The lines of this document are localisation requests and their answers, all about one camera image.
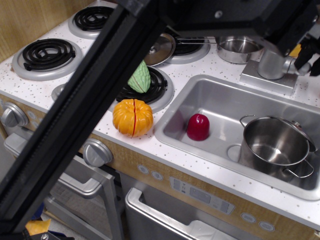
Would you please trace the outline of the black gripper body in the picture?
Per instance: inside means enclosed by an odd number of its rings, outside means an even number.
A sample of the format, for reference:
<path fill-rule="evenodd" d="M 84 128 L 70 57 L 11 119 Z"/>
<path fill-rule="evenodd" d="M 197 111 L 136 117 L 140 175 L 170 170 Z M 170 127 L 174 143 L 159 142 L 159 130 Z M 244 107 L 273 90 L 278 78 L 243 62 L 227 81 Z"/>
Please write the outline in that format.
<path fill-rule="evenodd" d="M 318 16 L 315 4 L 280 4 L 265 19 L 259 43 L 287 56 L 312 29 Z"/>

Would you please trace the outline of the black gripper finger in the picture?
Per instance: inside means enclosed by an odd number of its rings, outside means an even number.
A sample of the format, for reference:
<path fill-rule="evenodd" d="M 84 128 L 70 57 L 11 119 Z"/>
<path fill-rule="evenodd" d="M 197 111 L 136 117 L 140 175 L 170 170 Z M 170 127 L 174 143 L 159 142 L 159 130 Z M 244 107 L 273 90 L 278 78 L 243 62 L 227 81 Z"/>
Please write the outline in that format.
<path fill-rule="evenodd" d="M 317 77 L 320 75 L 320 58 L 313 63 L 309 75 L 311 77 Z"/>
<path fill-rule="evenodd" d="M 297 70 L 300 70 L 315 54 L 316 42 L 313 39 L 304 39 L 300 43 L 301 50 L 294 62 L 294 66 Z"/>

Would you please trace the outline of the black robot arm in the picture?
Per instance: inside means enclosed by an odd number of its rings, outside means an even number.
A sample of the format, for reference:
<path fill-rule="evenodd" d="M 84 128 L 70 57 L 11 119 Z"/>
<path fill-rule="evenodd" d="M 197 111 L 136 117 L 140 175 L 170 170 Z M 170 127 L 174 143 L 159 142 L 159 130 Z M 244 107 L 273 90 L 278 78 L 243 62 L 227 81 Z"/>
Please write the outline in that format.
<path fill-rule="evenodd" d="M 183 36 L 248 35 L 284 56 L 313 27 L 312 0 L 121 0 L 0 185 L 0 232 L 17 234 L 95 130 L 148 49 Z"/>

